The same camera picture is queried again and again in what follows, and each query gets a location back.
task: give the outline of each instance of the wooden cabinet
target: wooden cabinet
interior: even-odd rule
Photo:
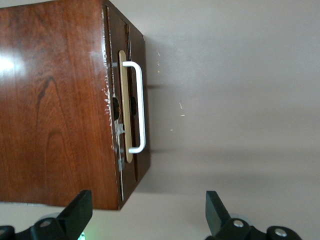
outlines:
[[[139,79],[126,67],[121,87],[120,51],[142,69],[132,159]],[[91,189],[94,208],[120,209],[150,166],[146,84],[143,35],[109,1],[0,9],[0,201],[66,206]]]

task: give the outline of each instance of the glossy wood surface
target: glossy wood surface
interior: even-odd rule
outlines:
[[[0,201],[65,206],[91,189],[96,209],[124,204],[105,4],[0,9]],[[137,185],[126,169],[125,201]]]

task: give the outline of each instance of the white wall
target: white wall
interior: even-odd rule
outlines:
[[[94,212],[87,238],[204,239],[216,190],[263,232],[318,239],[319,1],[112,2],[145,35],[152,167],[121,212]],[[0,225],[59,210],[0,204]]]

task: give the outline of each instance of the metal screw head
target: metal screw head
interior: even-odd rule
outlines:
[[[41,224],[40,224],[40,228],[44,228],[44,227],[47,227],[47,226],[49,226],[51,224],[51,221],[44,221],[44,222],[42,222]]]
[[[281,228],[277,228],[276,230],[274,230],[275,234],[277,234],[280,237],[286,237],[287,233],[285,230],[281,229]]]
[[[237,228],[243,228],[245,226],[244,223],[240,220],[235,220],[233,222],[233,225],[235,225]]]

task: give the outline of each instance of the white handle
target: white handle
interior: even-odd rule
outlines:
[[[143,151],[146,146],[146,127],[145,127],[145,107],[144,107],[144,90],[142,83],[141,67],[134,61],[124,61],[124,67],[133,67],[136,74],[136,91],[137,91],[137,104],[138,104],[138,117],[139,117],[139,133],[140,133],[140,146],[129,148],[129,153],[138,154]]]

